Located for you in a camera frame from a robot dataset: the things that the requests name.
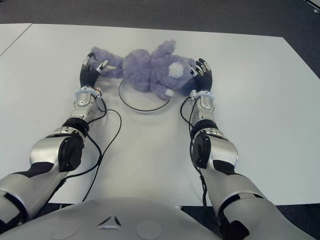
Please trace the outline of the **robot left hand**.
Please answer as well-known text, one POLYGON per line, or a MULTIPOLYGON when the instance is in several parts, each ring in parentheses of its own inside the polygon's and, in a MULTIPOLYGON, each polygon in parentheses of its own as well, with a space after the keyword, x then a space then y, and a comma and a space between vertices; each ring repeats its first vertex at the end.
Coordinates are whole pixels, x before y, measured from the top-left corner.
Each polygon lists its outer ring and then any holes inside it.
POLYGON ((81 88, 88 87, 94 89, 102 70, 104 70, 109 65, 109 61, 104 60, 100 62, 96 68, 91 68, 91 66, 89 65, 89 61, 94 57, 94 53, 90 52, 83 61, 79 74, 81 88))

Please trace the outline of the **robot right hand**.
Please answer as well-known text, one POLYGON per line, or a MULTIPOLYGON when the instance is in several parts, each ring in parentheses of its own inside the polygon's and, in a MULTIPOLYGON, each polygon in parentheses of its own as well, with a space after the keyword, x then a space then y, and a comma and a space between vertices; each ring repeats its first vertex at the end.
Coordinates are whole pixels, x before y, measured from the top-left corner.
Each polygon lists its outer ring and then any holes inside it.
POLYGON ((190 73, 194 80, 195 90, 211 91, 213 85, 213 75, 210 65, 202 58, 199 58, 196 62, 196 67, 190 66, 190 73))

